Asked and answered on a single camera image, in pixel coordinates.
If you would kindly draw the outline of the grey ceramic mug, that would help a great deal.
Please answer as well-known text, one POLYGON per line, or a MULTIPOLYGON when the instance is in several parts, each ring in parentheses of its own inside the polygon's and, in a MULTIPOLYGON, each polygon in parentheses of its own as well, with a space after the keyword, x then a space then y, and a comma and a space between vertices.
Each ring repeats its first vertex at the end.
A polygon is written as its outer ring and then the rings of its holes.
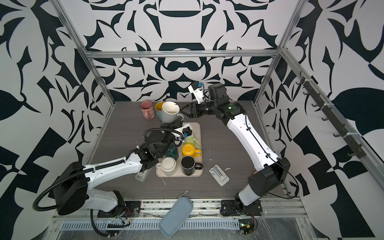
POLYGON ((172 123, 177 117, 184 119, 183 115, 180 113, 180 106, 175 102, 164 102, 162 105, 161 121, 162 123, 172 123))

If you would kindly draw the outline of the light blue butterfly mug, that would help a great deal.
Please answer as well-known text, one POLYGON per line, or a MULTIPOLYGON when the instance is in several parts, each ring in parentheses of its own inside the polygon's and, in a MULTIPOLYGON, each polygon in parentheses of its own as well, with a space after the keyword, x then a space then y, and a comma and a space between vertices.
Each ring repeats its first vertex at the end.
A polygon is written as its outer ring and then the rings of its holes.
POLYGON ((156 110, 156 116, 161 121, 162 120, 162 109, 163 109, 164 102, 156 103, 155 110, 156 110))

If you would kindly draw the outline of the pink ceramic mug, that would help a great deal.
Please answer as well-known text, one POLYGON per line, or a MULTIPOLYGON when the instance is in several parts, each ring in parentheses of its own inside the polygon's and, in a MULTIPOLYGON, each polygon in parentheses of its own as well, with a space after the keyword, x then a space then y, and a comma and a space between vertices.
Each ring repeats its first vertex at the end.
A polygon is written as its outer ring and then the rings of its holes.
POLYGON ((156 111, 153 102, 146 100, 141 102, 140 108, 146 120, 151 120, 156 116, 156 111))

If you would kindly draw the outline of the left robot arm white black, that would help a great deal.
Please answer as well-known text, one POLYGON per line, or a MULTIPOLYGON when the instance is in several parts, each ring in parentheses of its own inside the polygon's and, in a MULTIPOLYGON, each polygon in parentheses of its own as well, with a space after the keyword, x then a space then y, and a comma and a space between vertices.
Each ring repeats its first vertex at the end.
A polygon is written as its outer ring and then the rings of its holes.
POLYGON ((126 206, 119 191, 105 192, 96 187, 113 179, 150 170, 163 158, 174 142, 181 143, 190 131, 157 128, 144 133, 144 143, 126 157, 95 165, 70 164, 56 180, 53 193, 57 212, 65 216, 79 209, 121 215, 126 206))

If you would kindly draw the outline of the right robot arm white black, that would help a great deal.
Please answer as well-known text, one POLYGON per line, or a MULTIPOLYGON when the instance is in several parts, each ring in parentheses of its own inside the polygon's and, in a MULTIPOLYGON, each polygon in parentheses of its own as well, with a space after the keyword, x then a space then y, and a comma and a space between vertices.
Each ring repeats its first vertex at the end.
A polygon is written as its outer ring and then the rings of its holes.
POLYGON ((252 126, 246 109, 238 102, 230 101, 223 84, 213 84, 208 90, 203 84, 192 83, 188 90, 195 101, 182 109, 187 117, 200 118, 214 115, 231 130, 250 156, 256 172, 248 178, 248 184, 235 196, 239 210, 253 204, 269 191, 281 185, 287 177, 290 162, 281 159, 260 137, 252 126))

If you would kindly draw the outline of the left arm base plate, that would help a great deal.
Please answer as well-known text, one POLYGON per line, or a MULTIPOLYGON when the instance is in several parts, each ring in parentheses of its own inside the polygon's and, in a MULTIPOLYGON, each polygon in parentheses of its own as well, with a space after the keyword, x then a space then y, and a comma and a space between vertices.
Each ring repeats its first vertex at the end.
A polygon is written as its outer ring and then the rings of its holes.
POLYGON ((130 218, 135 213, 140 213, 142 204, 141 201, 124 201, 119 191, 113 192, 117 196, 118 205, 109 212, 99 210, 97 214, 98 218, 117 218, 118 216, 130 218))

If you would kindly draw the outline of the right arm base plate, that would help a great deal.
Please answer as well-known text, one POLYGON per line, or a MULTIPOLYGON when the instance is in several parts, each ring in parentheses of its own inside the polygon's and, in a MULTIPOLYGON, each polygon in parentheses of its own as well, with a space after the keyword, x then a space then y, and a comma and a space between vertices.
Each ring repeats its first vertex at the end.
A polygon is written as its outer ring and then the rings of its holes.
POLYGON ((233 216, 261 216, 262 206, 260 201, 256 201, 249 206, 244 206, 237 200, 221 200, 220 214, 225 217, 233 216))

